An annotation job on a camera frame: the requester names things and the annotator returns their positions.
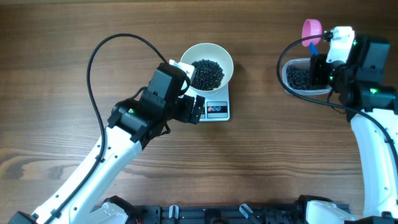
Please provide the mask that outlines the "pink scoop with blue handle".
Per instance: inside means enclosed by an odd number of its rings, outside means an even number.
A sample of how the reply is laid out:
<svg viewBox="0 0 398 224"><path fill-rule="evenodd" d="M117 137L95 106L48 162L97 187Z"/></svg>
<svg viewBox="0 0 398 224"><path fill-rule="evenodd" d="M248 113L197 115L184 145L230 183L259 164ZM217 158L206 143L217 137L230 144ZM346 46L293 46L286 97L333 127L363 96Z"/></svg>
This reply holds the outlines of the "pink scoop with blue handle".
<svg viewBox="0 0 398 224"><path fill-rule="evenodd" d="M314 36L314 35L321 35L323 34L323 29L321 22L316 19L307 19L303 23L302 27L302 38ZM302 45L304 47L308 47L310 50L311 55L318 55L318 50L316 48L316 45L321 41L321 38L314 38L314 39L308 39L304 40L302 42Z"/></svg>

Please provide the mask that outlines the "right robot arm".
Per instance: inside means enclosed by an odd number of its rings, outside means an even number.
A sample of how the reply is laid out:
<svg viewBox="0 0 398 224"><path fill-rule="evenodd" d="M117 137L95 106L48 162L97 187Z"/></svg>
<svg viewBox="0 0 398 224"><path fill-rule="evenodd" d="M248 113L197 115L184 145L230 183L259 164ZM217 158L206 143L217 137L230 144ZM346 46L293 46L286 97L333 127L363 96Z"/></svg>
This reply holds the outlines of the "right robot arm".
<svg viewBox="0 0 398 224"><path fill-rule="evenodd" d="M327 55L312 57L310 81L338 94L358 143L364 179L363 223L397 223L397 90L383 85L388 40L324 34Z"/></svg>

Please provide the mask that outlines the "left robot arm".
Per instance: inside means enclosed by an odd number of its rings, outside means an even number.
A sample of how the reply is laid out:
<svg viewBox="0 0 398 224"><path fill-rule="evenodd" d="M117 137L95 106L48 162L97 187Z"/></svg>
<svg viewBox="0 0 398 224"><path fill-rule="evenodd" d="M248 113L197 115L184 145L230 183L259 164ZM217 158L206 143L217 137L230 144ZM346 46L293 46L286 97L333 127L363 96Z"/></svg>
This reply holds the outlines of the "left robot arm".
<svg viewBox="0 0 398 224"><path fill-rule="evenodd" d="M171 60L161 63L139 100L117 103L95 147L66 182L32 214L17 212L10 223L127 223L134 222L133 207L119 197L95 204L116 176L150 140L170 132L167 121L197 124L202 96L186 94L195 67Z"/></svg>

